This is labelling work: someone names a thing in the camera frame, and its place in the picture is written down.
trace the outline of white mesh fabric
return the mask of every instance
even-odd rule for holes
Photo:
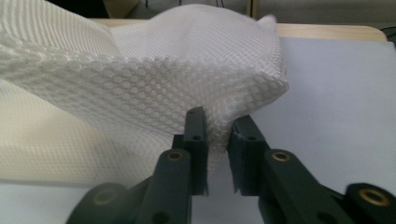
[[[155,164],[48,102],[0,79],[0,176],[29,182],[126,185]]]
[[[89,172],[81,177],[78,169],[91,171],[92,167],[64,162],[64,154],[82,161],[98,161],[107,154],[73,147],[31,149],[41,158],[32,163],[45,163],[43,172],[36,173],[40,180],[63,181],[70,170],[77,175],[65,175],[65,182],[140,180],[171,146],[173,134],[183,132],[186,111],[200,105],[207,116],[208,169],[213,171],[224,153],[233,120],[270,104],[288,88],[271,19],[256,22],[226,9],[192,5],[171,9],[142,24],[110,30],[41,1],[1,4],[0,78],[103,131],[112,139],[107,141],[120,146],[109,149],[117,158],[128,148],[130,157],[136,155],[140,160],[131,161],[127,169],[115,169],[120,166],[117,160],[109,160],[107,168],[101,167],[100,177]],[[35,4],[40,7],[33,12],[25,6]],[[5,13],[11,9],[20,13]],[[62,19],[46,25],[49,15]],[[32,37],[48,26],[61,34],[59,38]],[[23,32],[21,27],[32,31]],[[7,139],[1,141],[0,147],[8,144]],[[12,144],[24,147],[26,142]],[[10,150],[0,148],[0,154]],[[17,153],[31,159],[26,151]],[[8,161],[8,170],[20,165]],[[46,175],[48,169],[57,170],[59,176]],[[2,172],[0,177],[12,178]]]

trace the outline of black plastic part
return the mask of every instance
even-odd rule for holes
[[[170,149],[159,158],[136,224],[191,223],[191,155]]]
[[[184,134],[175,134],[172,142],[172,148],[183,148],[184,146]]]
[[[261,162],[271,149],[250,116],[236,119],[227,146],[233,187],[244,196],[259,196],[261,191]]]
[[[265,152],[262,170],[288,223],[354,223],[292,153]]]
[[[277,201],[264,200],[259,198],[259,208],[262,214],[262,220],[265,224],[285,224],[286,218],[279,207]]]
[[[103,184],[91,189],[76,206],[67,224],[126,223],[128,190],[118,184]]]
[[[146,190],[149,186],[149,181],[151,177],[147,178],[146,180],[140,182],[138,185],[134,186],[131,189],[128,189],[128,199],[125,206],[127,207],[127,222],[120,223],[120,224],[132,224],[135,223],[137,217],[139,216],[140,212],[140,205],[143,202],[145,197]]]
[[[103,0],[47,0],[85,18],[108,18]]]
[[[370,184],[352,184],[344,197],[346,210],[360,224],[396,224],[396,198]]]
[[[207,192],[207,156],[209,144],[206,134],[204,109],[195,107],[186,114],[183,135],[183,149],[191,154],[192,195],[202,195]]]

